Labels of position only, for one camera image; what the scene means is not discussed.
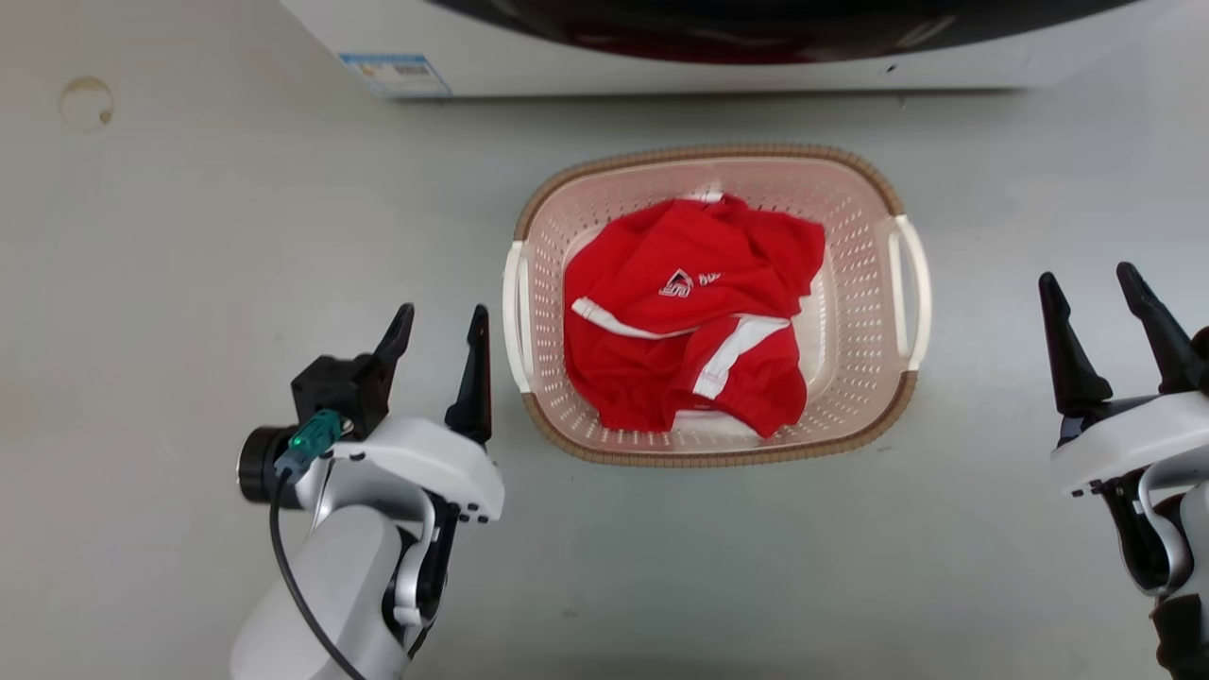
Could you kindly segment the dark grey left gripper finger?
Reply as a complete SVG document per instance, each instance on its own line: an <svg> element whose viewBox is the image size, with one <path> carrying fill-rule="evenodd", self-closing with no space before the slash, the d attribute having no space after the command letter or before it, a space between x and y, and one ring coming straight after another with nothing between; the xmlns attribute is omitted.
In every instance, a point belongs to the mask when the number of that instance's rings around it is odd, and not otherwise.
<svg viewBox="0 0 1209 680"><path fill-rule="evenodd" d="M446 410L446 426L457 434L484 445L492 438L491 348L488 309L479 304L468 328L468 358L453 404Z"/></svg>
<svg viewBox="0 0 1209 680"><path fill-rule="evenodd" d="M398 362L409 348L413 319L415 306L412 304L399 306L397 315L392 318L387 332L374 351L374 358L380 367L380 385L384 398L391 396L393 381L397 378Z"/></svg>

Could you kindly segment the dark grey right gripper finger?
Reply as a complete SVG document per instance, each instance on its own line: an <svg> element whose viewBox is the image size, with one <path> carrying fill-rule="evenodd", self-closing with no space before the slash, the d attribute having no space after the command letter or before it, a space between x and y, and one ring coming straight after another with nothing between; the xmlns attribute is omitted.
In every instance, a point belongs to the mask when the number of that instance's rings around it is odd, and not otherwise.
<svg viewBox="0 0 1209 680"><path fill-rule="evenodd" d="M1141 323L1159 370L1161 394L1205 392L1205 361L1194 340L1132 263L1120 263L1115 276L1130 313Z"/></svg>
<svg viewBox="0 0 1209 680"><path fill-rule="evenodd" d="M1039 277L1039 298L1055 409L1062 415L1099 413L1113 397L1113 388L1084 356L1070 323L1071 307L1052 272Z"/></svg>

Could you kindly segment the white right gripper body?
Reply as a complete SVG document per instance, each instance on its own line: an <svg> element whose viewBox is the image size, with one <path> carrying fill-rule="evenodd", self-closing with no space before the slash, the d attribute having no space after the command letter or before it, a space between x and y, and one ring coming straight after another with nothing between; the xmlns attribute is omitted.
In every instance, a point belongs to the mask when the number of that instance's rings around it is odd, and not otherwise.
<svg viewBox="0 0 1209 680"><path fill-rule="evenodd" d="M1094 423L1049 454L1062 492L1209 446L1209 397L1165 394Z"/></svg>

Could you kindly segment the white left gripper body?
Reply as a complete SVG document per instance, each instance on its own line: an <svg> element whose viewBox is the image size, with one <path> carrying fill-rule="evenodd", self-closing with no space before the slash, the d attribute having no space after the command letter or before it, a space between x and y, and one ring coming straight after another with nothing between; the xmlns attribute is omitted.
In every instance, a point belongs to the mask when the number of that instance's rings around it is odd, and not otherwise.
<svg viewBox="0 0 1209 680"><path fill-rule="evenodd" d="M423 521L434 499L472 521L501 519L504 484L484 446L424 417L388 417L364 442L332 448L326 513L365 506L393 521Z"/></svg>

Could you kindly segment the beige perforated laundry basket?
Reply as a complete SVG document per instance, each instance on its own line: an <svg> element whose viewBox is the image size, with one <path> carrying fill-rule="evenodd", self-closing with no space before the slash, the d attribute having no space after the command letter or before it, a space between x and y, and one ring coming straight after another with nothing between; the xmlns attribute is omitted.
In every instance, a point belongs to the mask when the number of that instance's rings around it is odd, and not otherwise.
<svg viewBox="0 0 1209 680"><path fill-rule="evenodd" d="M805 410L769 438L721 416L669 432L608 430L565 369L565 267L618 217L724 195L825 227L825 263L793 321ZM553 174L519 215L502 272L502 340L528 417L571 456L621 468L742 468L858 451L910 404L931 323L929 263L893 185L860 155L818 144L673 146Z"/></svg>

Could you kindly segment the red garment with white stripes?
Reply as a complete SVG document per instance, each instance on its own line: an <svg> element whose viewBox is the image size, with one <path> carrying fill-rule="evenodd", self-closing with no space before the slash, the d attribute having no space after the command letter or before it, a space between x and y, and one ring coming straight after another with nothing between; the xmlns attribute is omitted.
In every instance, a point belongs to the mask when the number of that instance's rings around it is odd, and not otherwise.
<svg viewBox="0 0 1209 680"><path fill-rule="evenodd" d="M793 319L826 249L821 224L731 195L617 218L563 273L571 384L608 430L717 413L777 434L808 403Z"/></svg>

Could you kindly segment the blue energy label sticker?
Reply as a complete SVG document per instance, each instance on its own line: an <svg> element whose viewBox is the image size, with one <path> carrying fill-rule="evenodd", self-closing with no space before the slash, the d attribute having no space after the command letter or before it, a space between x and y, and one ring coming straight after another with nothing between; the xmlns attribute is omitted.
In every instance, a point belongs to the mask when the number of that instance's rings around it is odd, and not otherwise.
<svg viewBox="0 0 1209 680"><path fill-rule="evenodd" d="M339 53L339 60L378 98L429 99L451 96L449 83L423 54Z"/></svg>

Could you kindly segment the white front-load washing machine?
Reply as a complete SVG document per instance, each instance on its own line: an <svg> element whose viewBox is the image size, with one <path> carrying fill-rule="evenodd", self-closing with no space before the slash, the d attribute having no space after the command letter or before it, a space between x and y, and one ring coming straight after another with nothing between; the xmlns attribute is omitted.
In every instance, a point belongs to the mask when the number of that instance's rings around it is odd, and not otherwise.
<svg viewBox="0 0 1209 680"><path fill-rule="evenodd" d="M280 5L337 59L339 53L423 54L449 83L449 98L515 98L1039 90L1104 60L1182 1L1140 0L994 42L789 65L671 63L592 52L485 25L427 0Z"/></svg>

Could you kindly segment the black round washer door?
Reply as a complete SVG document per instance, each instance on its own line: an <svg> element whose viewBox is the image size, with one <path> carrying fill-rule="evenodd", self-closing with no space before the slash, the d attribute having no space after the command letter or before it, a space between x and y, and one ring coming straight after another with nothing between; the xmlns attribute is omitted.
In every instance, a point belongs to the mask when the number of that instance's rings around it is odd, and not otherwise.
<svg viewBox="0 0 1209 680"><path fill-rule="evenodd" d="M600 53L725 65L841 63L985 44L1140 0L427 0Z"/></svg>

